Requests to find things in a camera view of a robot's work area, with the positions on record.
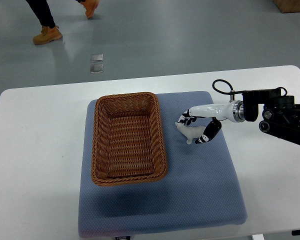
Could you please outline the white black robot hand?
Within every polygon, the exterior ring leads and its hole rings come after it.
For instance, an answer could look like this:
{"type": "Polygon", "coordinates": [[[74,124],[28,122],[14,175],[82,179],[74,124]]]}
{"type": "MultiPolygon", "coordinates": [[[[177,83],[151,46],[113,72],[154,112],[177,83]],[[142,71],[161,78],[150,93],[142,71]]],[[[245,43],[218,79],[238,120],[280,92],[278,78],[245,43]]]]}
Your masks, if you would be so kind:
{"type": "Polygon", "coordinates": [[[211,141],[222,128],[221,121],[229,120],[237,123],[239,117],[237,114],[238,101],[233,101],[228,104],[205,104],[189,108],[182,113],[176,123],[182,123],[190,127],[190,124],[195,122],[198,118],[211,119],[210,123],[206,125],[205,130],[200,138],[194,139],[192,142],[196,144],[203,144],[211,141]]]}

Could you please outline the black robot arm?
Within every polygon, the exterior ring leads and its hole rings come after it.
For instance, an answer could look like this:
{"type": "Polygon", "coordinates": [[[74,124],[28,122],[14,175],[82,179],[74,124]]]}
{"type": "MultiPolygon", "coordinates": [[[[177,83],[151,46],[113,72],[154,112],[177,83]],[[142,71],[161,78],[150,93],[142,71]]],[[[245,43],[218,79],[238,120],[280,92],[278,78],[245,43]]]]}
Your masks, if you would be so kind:
{"type": "Polygon", "coordinates": [[[231,102],[235,101],[236,94],[242,95],[242,101],[231,111],[235,120],[256,121],[259,105],[263,105],[260,131],[300,145],[300,104],[295,103],[295,97],[288,95],[284,87],[234,91],[228,81],[217,79],[213,81],[212,88],[220,94],[229,95],[231,102]]]}

